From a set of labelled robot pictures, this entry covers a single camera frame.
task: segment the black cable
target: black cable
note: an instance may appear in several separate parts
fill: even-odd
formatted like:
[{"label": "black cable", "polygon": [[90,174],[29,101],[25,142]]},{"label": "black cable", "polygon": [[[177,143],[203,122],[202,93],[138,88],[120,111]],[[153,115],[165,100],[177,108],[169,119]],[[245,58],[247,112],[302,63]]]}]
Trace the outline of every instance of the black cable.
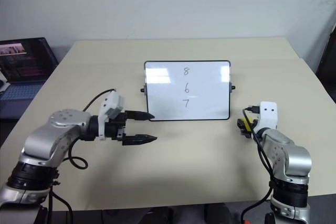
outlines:
[{"label": "black cable", "polygon": [[[72,148],[73,148],[73,146],[76,144],[76,142],[77,142],[78,140],[79,140],[79,137],[76,138],[76,139],[70,144],[69,149],[68,149],[68,157],[64,158],[64,159],[63,159],[63,162],[66,161],[66,160],[68,160],[68,161],[70,161],[70,163],[71,163],[75,168],[80,169],[80,170],[85,170],[86,168],[89,167],[88,162],[87,162],[84,158],[82,158],[82,157],[73,157],[73,156],[72,156]],[[80,165],[76,164],[76,162],[74,161],[74,159],[81,160],[81,161],[84,163],[84,166],[80,166]]]},{"label": "black cable", "polygon": [[263,202],[265,202],[267,200],[267,198],[270,196],[272,190],[273,190],[273,188],[270,187],[268,189],[268,192],[266,193],[266,195],[260,201],[254,203],[253,205],[244,209],[244,211],[240,215],[240,223],[241,224],[244,224],[244,214],[246,214],[246,212],[250,211],[251,209],[253,209],[253,208],[259,206],[260,204],[262,204]]},{"label": "black cable", "polygon": [[[103,92],[100,92],[99,94],[97,94],[89,103],[88,105],[85,106],[85,108],[83,109],[83,111],[86,111],[90,106],[91,104],[93,104],[93,102],[98,99],[100,96],[102,96],[103,94],[106,94],[108,92],[112,92],[112,91],[115,91],[115,89],[108,89],[108,90],[105,90]],[[81,170],[85,170],[86,168],[89,167],[89,164],[88,162],[84,159],[84,158],[81,158],[81,157],[73,157],[72,156],[72,148],[73,146],[76,144],[76,142],[79,140],[80,138],[76,138],[69,146],[69,149],[68,149],[68,157],[63,159],[63,161],[66,161],[66,160],[69,160],[70,163],[77,169],[81,169]],[[84,166],[80,166],[78,164],[76,164],[76,162],[74,161],[74,159],[78,159],[78,160],[81,160],[83,163],[84,163]]]},{"label": "black cable", "polygon": [[[271,166],[271,164],[270,164],[270,162],[269,162],[269,160],[268,160],[268,158],[266,156],[266,153],[265,153],[265,151],[264,151],[264,149],[263,149],[263,147],[262,147],[262,145],[260,143],[259,137],[257,136],[257,134],[255,133],[255,131],[253,130],[252,125],[251,125],[251,123],[250,123],[250,121],[249,121],[249,119],[248,119],[248,117],[247,117],[247,115],[245,113],[246,110],[247,110],[247,108],[243,109],[243,115],[245,117],[245,120],[246,120],[248,126],[251,129],[251,132],[252,132],[252,135],[253,135],[253,139],[257,143],[257,149],[258,149],[259,158],[260,158],[263,166],[267,170],[267,172],[268,172],[268,174],[270,176],[270,179],[272,180],[272,178],[274,177],[273,176],[273,168],[272,168],[272,166]],[[249,206],[249,207],[247,207],[247,208],[245,208],[243,210],[243,212],[240,215],[240,222],[241,222],[241,224],[244,224],[244,214],[246,212],[250,211],[251,209],[259,206],[263,202],[265,202],[267,200],[267,198],[270,196],[270,194],[272,193],[272,190],[273,190],[273,188],[269,187],[268,192],[266,193],[266,195],[261,200],[259,200],[255,204],[253,204],[253,205],[251,205],[251,206]]]},{"label": "black cable", "polygon": [[91,104],[93,104],[93,102],[98,99],[98,97],[100,97],[101,95],[105,94],[105,93],[108,93],[108,92],[112,92],[112,91],[115,91],[115,89],[108,89],[108,90],[105,90],[99,94],[97,94],[90,102],[88,105],[86,105],[86,107],[83,109],[83,111],[86,111],[88,109],[88,107],[91,106]]},{"label": "black cable", "polygon": [[49,194],[48,194],[48,217],[47,217],[47,224],[51,224],[51,220],[52,220],[52,216],[53,216],[53,213],[52,213],[52,203],[53,203],[53,187],[51,186],[50,187],[50,191],[49,191]]},{"label": "black cable", "polygon": [[261,154],[261,150],[260,150],[259,147],[258,147],[258,155],[259,155],[259,158],[260,158],[260,160],[261,160],[261,162],[262,162],[264,168],[267,170],[268,173],[271,173],[271,171],[269,170],[267,164],[265,163],[265,160],[264,160],[264,158],[263,158],[263,156],[262,156],[262,154]]},{"label": "black cable", "polygon": [[70,215],[70,224],[73,224],[73,216],[74,216],[74,213],[73,213],[73,211],[72,211],[72,208],[71,208],[71,206],[70,206],[70,204],[69,203],[67,203],[67,201],[66,200],[64,200],[64,199],[62,199],[61,197],[59,197],[57,194],[55,194],[54,192],[52,192],[52,195],[56,198],[56,199],[58,199],[59,201],[61,201],[64,205],[66,205],[67,206],[67,208],[68,208],[68,210],[69,210],[69,215]]},{"label": "black cable", "polygon": [[104,210],[100,210],[100,220],[101,220],[101,224],[104,224]]},{"label": "black cable", "polygon": [[266,169],[266,170],[267,170],[267,172],[269,173],[269,176],[270,176],[271,178],[273,178],[273,169],[272,169],[272,166],[271,166],[271,164],[270,164],[270,162],[269,162],[269,160],[268,160],[268,158],[267,158],[267,156],[266,156],[266,153],[265,153],[265,151],[264,151],[264,149],[263,149],[263,147],[262,147],[262,145],[261,145],[261,143],[260,143],[260,140],[259,140],[257,134],[256,134],[256,133],[254,132],[254,130],[253,130],[253,127],[252,127],[252,125],[251,125],[251,123],[250,123],[250,121],[249,121],[249,119],[248,119],[248,117],[247,117],[247,115],[246,115],[246,113],[245,113],[245,110],[247,110],[247,108],[243,109],[243,115],[244,115],[244,117],[245,117],[245,120],[246,120],[248,126],[249,126],[250,129],[251,129],[251,132],[252,132],[254,141],[255,141],[255,142],[257,143],[257,145],[258,145],[258,151],[260,151],[261,154],[262,154],[262,156],[264,157],[264,160],[263,160],[263,159],[261,158],[261,155],[259,156],[260,159],[261,159],[261,162],[264,164],[265,161],[266,161],[266,164],[267,164],[267,167],[268,167],[268,169]]},{"label": "black cable", "polygon": [[[111,92],[111,91],[113,91],[113,90],[115,90],[115,89],[108,89],[108,90],[105,90],[105,91],[103,91],[103,92],[101,92],[101,93],[99,93],[99,94],[97,94],[89,103],[88,103],[88,105],[86,105],[86,107],[83,109],[83,111],[86,111],[87,109],[88,109],[88,107],[90,107],[91,106],[91,104],[93,104],[93,102],[98,98],[98,97],[100,97],[100,96],[102,96],[103,94],[105,94],[105,93],[108,93],[108,92]],[[68,157],[66,157],[66,158],[64,158],[63,159],[63,162],[64,161],[70,161],[70,163],[75,167],[75,168],[77,168],[77,169],[80,169],[80,170],[85,170],[86,168],[88,168],[89,167],[89,165],[88,165],[88,162],[84,159],[84,158],[82,158],[82,157],[74,157],[74,156],[72,156],[72,149],[73,149],[73,146],[77,143],[77,141],[78,140],[80,140],[80,138],[78,137],[78,138],[76,138],[71,144],[70,144],[70,146],[69,146],[69,149],[68,149]],[[83,163],[84,163],[84,166],[80,166],[80,165],[78,165],[78,164],[76,164],[76,162],[74,161],[74,159],[77,159],[77,160],[81,160]],[[49,192],[49,198],[48,198],[48,202],[49,202],[49,209],[48,209],[48,224],[51,224],[51,217],[52,217],[52,203],[53,203],[53,198],[52,198],[52,196],[54,196],[56,199],[58,199],[59,201],[61,201],[63,204],[65,204],[67,207],[68,207],[68,209],[69,209],[69,214],[70,214],[70,223],[71,224],[73,224],[73,216],[74,216],[74,214],[73,214],[73,212],[72,212],[72,208],[71,208],[71,206],[69,205],[69,203],[67,203],[64,199],[62,199],[61,197],[59,197],[58,195],[56,195],[52,190],[53,187],[51,186],[51,188],[50,188],[50,192]]]}]

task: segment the handwritten number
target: handwritten number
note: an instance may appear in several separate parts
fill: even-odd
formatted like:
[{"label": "handwritten number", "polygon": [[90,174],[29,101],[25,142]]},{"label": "handwritten number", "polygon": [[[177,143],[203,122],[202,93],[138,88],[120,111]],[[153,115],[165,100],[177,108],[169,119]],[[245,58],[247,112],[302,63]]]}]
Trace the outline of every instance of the handwritten number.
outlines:
[{"label": "handwritten number", "polygon": [[182,100],[182,101],[185,101],[185,107],[187,107],[187,106],[188,106],[188,103],[189,103],[189,99],[184,99],[184,100]]},{"label": "handwritten number", "polygon": [[[189,74],[189,70],[190,70],[190,68],[184,68],[184,75],[185,76],[187,76]],[[189,93],[188,82],[185,85],[184,92]],[[182,101],[185,101],[185,107],[188,107],[189,99],[184,99]]]},{"label": "handwritten number", "polygon": [[184,68],[184,75],[185,76],[189,74],[189,70],[190,70],[190,68]]},{"label": "handwritten number", "polygon": [[187,84],[185,85],[184,92],[186,92],[186,93],[189,93],[189,89],[188,89],[188,82],[187,82]]}]

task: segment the whiteboard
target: whiteboard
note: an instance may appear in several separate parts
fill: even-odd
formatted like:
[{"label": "whiteboard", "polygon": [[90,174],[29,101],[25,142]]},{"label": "whiteboard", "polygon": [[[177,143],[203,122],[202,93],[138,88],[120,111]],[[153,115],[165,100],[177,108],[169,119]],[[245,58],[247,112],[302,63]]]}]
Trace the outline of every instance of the whiteboard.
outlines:
[{"label": "whiteboard", "polygon": [[151,121],[230,117],[229,61],[146,61],[144,68]]}]

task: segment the whiteboard stand knob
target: whiteboard stand knob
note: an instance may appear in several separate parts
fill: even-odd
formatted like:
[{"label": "whiteboard stand knob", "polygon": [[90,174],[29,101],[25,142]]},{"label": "whiteboard stand knob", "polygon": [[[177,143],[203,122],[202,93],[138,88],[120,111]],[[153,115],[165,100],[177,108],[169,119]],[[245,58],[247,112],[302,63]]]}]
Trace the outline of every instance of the whiteboard stand knob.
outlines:
[{"label": "whiteboard stand knob", "polygon": [[232,83],[230,82],[230,93],[232,93],[232,90],[236,89],[236,86],[233,86]]},{"label": "whiteboard stand knob", "polygon": [[143,86],[143,89],[140,89],[140,92],[143,93],[144,95],[147,95],[146,85]]}]

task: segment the robotic arm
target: robotic arm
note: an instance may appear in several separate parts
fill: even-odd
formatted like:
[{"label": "robotic arm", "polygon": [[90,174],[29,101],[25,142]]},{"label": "robotic arm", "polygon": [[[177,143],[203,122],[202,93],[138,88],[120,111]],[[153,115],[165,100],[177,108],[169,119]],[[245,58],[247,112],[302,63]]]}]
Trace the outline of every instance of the robotic arm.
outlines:
[{"label": "robotic arm", "polygon": [[251,138],[251,130],[256,133],[257,141],[260,141],[273,164],[270,181],[274,190],[270,199],[273,212],[265,216],[265,224],[309,224],[307,198],[312,162],[308,151],[276,130],[276,103],[261,102],[260,106],[252,106],[247,110],[259,114],[259,120],[253,121],[251,129],[246,121],[238,119],[238,127],[247,138]]},{"label": "robotic arm", "polygon": [[68,149],[81,139],[93,141],[97,136],[122,142],[122,145],[139,145],[156,140],[150,135],[126,136],[127,119],[148,120],[151,114],[125,111],[123,98],[112,91],[103,101],[98,116],[88,112],[65,109],[52,114],[47,123],[27,138],[19,161],[8,182],[0,189],[0,209],[5,204],[39,205],[45,201],[50,187],[55,184]]}]

